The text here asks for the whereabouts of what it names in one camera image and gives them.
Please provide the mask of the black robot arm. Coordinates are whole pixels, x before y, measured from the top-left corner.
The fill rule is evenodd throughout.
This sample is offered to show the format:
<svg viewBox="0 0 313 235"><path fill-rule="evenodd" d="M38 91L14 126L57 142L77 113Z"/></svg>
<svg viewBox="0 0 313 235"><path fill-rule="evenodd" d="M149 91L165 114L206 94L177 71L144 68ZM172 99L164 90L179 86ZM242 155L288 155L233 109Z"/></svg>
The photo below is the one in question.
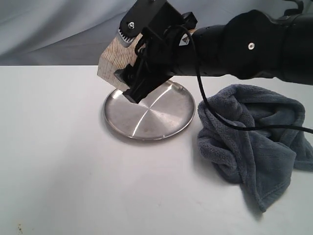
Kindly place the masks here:
<svg viewBox="0 0 313 235"><path fill-rule="evenodd" d="M181 14L166 0L138 0L118 29L126 46L139 36L135 61L114 69L113 77L133 103L173 76L230 74L311 85L313 17L297 5L278 19L251 10L225 25L197 28L192 12Z"/></svg>

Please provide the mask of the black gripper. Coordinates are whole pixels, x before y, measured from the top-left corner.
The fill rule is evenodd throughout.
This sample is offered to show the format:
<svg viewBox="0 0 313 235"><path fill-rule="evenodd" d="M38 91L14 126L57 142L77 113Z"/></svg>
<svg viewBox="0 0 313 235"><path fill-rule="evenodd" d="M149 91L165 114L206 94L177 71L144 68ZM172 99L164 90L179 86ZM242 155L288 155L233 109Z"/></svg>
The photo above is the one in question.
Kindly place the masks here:
<svg viewBox="0 0 313 235"><path fill-rule="evenodd" d="M177 74L175 55L181 38L191 37L198 21L192 12L181 14L166 0L138 0L123 17L118 28L119 39L129 47L137 36L134 65L127 62L114 76L126 85L123 96L139 103L149 93Z"/></svg>

